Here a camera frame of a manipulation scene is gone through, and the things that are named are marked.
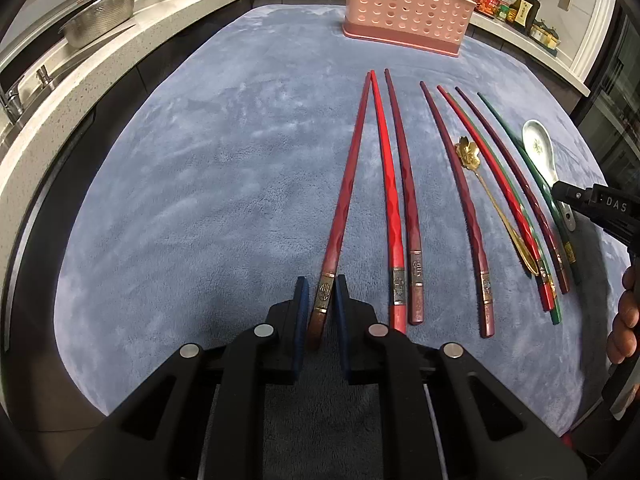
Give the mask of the operator right hand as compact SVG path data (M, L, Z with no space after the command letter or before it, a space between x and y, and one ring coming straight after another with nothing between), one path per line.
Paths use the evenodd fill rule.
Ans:
M634 329L639 325L639 306L634 298L636 272L632 266L623 274L622 283L624 292L620 296L618 311L606 341L606 354L613 364L620 364L633 356L638 347L638 337L634 334Z

